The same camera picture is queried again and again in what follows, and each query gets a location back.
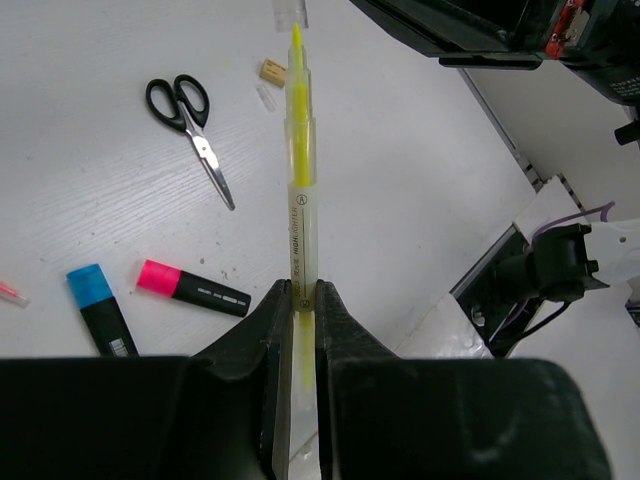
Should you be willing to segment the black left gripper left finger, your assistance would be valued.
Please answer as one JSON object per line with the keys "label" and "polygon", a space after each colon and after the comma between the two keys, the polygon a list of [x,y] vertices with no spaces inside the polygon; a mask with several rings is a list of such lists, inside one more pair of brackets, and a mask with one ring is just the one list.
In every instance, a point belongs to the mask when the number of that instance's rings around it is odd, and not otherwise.
{"label": "black left gripper left finger", "polygon": [[284,479],[291,284],[191,357],[6,359],[5,479]]}

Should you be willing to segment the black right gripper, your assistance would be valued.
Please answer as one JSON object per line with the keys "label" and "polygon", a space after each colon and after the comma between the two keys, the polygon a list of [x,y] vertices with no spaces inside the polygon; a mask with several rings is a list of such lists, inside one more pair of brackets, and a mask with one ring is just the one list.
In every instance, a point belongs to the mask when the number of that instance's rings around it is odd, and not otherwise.
{"label": "black right gripper", "polygon": [[[353,0],[388,35],[459,69],[535,70],[556,61],[605,98],[639,103],[637,1]],[[506,53],[515,59],[454,54]]]}

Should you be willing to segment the tan eraser block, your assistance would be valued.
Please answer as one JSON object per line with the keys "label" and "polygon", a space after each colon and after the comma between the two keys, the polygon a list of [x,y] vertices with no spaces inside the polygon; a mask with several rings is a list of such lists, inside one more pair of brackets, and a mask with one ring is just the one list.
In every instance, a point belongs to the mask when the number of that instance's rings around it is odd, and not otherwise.
{"label": "tan eraser block", "polygon": [[259,71],[262,80],[282,89],[286,84],[287,68],[269,58],[266,58]]}

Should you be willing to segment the clear pen cap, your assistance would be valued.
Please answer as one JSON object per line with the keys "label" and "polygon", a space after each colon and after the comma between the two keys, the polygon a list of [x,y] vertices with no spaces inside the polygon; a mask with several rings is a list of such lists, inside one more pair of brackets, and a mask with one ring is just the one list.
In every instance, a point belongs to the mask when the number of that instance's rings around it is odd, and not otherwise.
{"label": "clear pen cap", "polygon": [[256,91],[266,110],[270,113],[274,113],[277,109],[277,103],[271,94],[270,89],[263,84],[256,86]]}
{"label": "clear pen cap", "polygon": [[272,0],[276,31],[291,32],[296,24],[301,29],[309,27],[305,0]]}

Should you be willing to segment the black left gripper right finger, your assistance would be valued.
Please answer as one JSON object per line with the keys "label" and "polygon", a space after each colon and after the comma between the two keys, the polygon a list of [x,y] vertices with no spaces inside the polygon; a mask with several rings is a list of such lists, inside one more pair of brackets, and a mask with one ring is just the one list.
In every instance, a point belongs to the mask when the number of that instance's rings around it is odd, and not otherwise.
{"label": "black left gripper right finger", "polygon": [[316,287],[325,479],[608,479],[581,392],[540,359],[402,359]]}

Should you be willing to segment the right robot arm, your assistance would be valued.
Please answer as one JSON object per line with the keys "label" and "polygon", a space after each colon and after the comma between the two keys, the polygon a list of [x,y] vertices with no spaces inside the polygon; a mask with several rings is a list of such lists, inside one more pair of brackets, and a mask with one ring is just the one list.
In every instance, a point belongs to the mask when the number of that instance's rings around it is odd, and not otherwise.
{"label": "right robot arm", "polygon": [[[557,61],[609,101],[639,108],[636,1],[358,1],[387,34],[440,65],[535,70]],[[555,302],[639,274],[634,222],[541,231],[529,252],[499,262],[495,288],[511,301]]]}

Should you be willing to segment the yellow thin highlighter pen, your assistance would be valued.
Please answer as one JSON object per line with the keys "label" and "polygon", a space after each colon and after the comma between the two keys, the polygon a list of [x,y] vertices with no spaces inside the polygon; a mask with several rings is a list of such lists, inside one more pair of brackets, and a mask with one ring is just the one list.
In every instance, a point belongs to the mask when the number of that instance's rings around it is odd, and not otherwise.
{"label": "yellow thin highlighter pen", "polygon": [[301,25],[292,26],[285,80],[288,222],[296,410],[312,419],[316,407],[315,309],[318,282],[316,120],[311,70]]}

